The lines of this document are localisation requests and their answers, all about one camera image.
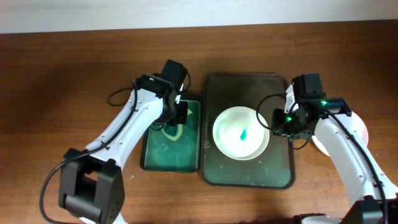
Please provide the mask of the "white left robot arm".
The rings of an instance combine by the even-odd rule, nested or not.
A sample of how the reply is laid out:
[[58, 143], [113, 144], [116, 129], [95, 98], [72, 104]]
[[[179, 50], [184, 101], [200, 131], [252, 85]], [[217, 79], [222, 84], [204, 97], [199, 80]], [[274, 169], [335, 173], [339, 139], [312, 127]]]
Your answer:
[[60, 172], [58, 204], [84, 223], [124, 223], [123, 168], [150, 126], [181, 123], [183, 80], [143, 75], [126, 89], [129, 98], [111, 124], [84, 150], [69, 149]]

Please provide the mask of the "grey plate with green stain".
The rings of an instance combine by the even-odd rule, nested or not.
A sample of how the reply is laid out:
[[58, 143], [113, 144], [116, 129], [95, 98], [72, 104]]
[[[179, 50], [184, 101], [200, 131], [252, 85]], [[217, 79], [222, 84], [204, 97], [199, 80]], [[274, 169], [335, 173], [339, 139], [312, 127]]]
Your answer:
[[324, 155], [330, 156], [325, 146], [318, 140], [316, 136], [312, 136], [312, 142], [316, 146], [316, 148], [321, 151]]

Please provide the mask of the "green yellow scrub sponge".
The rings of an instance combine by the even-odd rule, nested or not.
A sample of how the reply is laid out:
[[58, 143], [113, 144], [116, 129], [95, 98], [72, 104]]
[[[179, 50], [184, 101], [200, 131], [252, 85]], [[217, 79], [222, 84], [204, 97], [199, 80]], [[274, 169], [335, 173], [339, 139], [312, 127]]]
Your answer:
[[161, 132], [163, 135], [171, 141], [177, 141], [183, 136], [184, 131], [191, 131], [192, 127], [190, 123], [187, 124], [176, 124], [176, 125], [165, 125]]

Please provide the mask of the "white plate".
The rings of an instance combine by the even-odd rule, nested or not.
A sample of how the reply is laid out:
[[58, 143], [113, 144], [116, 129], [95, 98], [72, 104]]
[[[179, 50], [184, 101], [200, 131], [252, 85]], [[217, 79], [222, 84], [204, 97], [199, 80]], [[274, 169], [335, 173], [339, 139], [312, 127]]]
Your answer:
[[355, 127], [359, 132], [362, 141], [367, 146], [369, 142], [369, 133], [364, 121], [355, 112], [352, 112], [352, 117], [354, 119]]

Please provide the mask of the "white plate corner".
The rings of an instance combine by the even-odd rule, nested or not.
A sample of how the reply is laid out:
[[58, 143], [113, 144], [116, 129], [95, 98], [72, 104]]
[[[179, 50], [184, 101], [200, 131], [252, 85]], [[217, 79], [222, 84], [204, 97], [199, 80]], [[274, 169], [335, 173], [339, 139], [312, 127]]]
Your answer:
[[267, 121], [256, 110], [235, 106], [221, 112], [213, 123], [216, 147], [227, 157], [248, 161], [259, 156], [268, 146], [270, 131]]

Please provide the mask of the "large dark serving tray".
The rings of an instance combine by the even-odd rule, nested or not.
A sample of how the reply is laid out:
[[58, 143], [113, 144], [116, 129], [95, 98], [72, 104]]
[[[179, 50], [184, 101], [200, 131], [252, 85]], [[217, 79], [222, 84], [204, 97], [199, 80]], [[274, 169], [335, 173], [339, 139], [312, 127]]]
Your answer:
[[259, 156], [238, 161], [224, 155], [212, 135], [216, 117], [233, 106], [258, 109], [270, 122], [273, 110], [285, 106], [285, 101], [275, 94], [283, 93], [287, 87], [287, 80], [275, 73], [218, 72], [208, 77], [201, 144], [201, 174], [205, 182], [263, 189], [287, 189], [294, 183], [294, 153], [286, 138], [271, 135]]

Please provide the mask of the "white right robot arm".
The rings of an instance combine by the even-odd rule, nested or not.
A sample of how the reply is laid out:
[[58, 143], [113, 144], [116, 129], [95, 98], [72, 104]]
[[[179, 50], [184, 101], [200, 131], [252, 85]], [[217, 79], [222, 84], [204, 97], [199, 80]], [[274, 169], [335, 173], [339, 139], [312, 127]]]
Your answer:
[[345, 101], [297, 100], [295, 104], [298, 108], [289, 112], [273, 111], [273, 134], [289, 139], [316, 136], [342, 179], [351, 208], [343, 218], [308, 213], [294, 216], [294, 223], [397, 223], [397, 186], [362, 141]]

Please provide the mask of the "small green water tray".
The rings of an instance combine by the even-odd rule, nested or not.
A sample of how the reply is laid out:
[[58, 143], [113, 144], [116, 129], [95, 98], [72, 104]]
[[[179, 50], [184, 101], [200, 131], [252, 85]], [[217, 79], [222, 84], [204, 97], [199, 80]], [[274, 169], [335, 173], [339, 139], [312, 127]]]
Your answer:
[[180, 100], [188, 103], [187, 123], [192, 130], [184, 131], [177, 141], [166, 138], [160, 124], [153, 124], [144, 134], [140, 167], [146, 171], [196, 172], [200, 165], [202, 98], [185, 95]]

